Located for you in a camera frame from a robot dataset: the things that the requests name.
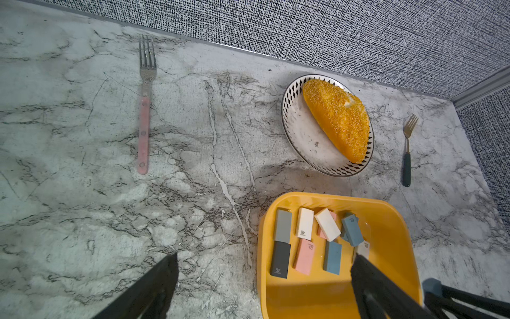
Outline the blue eraser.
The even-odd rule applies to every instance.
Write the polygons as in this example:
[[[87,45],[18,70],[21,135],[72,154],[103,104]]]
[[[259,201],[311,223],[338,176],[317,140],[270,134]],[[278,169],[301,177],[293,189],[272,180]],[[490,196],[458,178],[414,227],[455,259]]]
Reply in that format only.
[[[346,213],[341,220],[342,231],[341,238],[348,242],[352,247],[359,246],[364,242],[364,238],[359,227],[359,218],[353,213]]]
[[[334,275],[340,274],[342,245],[335,242],[326,242],[323,269]]]
[[[429,278],[422,282],[424,295],[430,293],[438,297],[443,297],[442,283],[438,279]]]

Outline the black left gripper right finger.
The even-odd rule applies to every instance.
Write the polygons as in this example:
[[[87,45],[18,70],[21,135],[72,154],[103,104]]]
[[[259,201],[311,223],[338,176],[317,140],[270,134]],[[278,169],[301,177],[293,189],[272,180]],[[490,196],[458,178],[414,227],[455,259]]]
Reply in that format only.
[[[365,257],[351,268],[351,285],[361,318],[432,318]]]

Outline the black eraser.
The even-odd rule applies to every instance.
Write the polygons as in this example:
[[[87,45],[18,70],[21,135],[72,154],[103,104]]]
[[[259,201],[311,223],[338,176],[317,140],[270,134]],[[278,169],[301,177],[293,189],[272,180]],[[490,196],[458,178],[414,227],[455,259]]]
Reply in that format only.
[[[282,279],[288,278],[291,229],[292,213],[282,209],[277,210],[270,274]]]

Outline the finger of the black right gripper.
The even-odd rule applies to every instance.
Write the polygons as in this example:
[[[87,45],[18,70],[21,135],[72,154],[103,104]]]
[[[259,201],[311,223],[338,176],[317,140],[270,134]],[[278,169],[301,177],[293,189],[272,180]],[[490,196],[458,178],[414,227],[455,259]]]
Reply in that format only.
[[[474,295],[456,288],[441,286],[438,290],[426,291],[424,304],[437,318],[509,318],[509,303]]]

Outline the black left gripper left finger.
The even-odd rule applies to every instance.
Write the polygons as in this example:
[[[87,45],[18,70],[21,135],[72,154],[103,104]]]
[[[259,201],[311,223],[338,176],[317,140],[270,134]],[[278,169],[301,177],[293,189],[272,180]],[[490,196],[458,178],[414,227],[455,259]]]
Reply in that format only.
[[[177,287],[177,254],[167,255],[96,318],[166,318]]]

